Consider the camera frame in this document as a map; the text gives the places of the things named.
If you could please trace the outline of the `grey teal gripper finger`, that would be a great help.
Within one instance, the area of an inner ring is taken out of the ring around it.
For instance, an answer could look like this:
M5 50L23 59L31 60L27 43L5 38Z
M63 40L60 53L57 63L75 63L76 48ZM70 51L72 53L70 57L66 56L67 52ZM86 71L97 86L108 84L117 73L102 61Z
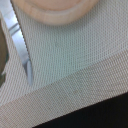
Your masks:
M5 82L6 79L4 68L8 60L9 60L9 52L8 52L7 42L0 21L0 87Z

